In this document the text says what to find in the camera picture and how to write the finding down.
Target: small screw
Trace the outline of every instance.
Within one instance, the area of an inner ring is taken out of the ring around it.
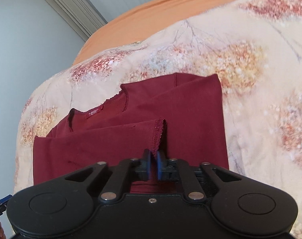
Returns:
[[[105,192],[101,194],[101,199],[112,200],[116,198],[116,194],[113,192]]]
[[[150,202],[150,203],[155,203],[155,202],[156,202],[156,199],[149,199],[149,202]]]
[[[198,192],[198,191],[194,191],[194,192],[191,192],[189,194],[189,198],[193,199],[193,200],[203,199],[204,198],[204,194],[201,193],[201,192]]]

